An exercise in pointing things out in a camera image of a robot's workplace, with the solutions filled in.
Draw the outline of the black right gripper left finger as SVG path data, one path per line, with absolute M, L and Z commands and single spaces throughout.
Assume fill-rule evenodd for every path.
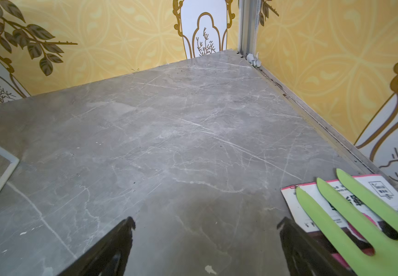
M 94 244 L 61 276 L 122 276 L 133 245 L 132 232 L 136 223 L 132 217 L 119 222 L 110 232 Z

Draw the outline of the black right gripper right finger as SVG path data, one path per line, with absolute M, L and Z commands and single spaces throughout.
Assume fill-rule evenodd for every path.
M 291 276 L 354 275 L 292 219 L 283 218 L 277 229 Z

